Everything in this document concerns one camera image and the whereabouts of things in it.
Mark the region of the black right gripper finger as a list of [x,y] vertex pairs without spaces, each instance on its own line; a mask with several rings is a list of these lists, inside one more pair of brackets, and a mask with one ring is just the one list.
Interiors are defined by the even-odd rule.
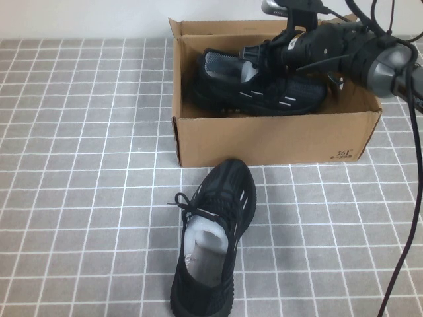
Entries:
[[243,59],[251,63],[263,63],[266,59],[266,44],[245,46],[243,48]]

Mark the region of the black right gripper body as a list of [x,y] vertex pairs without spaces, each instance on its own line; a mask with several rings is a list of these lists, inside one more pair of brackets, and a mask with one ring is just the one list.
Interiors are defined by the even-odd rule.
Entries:
[[285,29],[264,43],[269,71],[349,71],[357,52],[355,24],[321,24],[309,32]]

